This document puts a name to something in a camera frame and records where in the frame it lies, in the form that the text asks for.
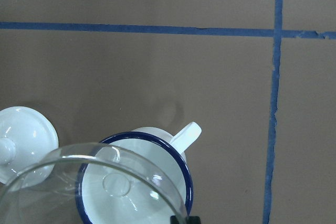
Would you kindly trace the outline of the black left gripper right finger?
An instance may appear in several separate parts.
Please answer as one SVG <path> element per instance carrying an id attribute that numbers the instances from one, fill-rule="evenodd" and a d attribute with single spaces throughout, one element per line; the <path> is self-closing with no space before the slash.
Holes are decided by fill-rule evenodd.
<path id="1" fill-rule="evenodd" d="M 187 216 L 185 222 L 186 224 L 201 224 L 201 219 L 199 216 Z"/>

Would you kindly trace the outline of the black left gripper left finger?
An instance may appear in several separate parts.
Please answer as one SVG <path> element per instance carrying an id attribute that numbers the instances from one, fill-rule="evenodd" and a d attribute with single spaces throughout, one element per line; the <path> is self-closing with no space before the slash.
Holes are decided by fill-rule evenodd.
<path id="1" fill-rule="evenodd" d="M 181 218 L 179 216 L 170 216 L 170 224 L 180 224 Z"/>

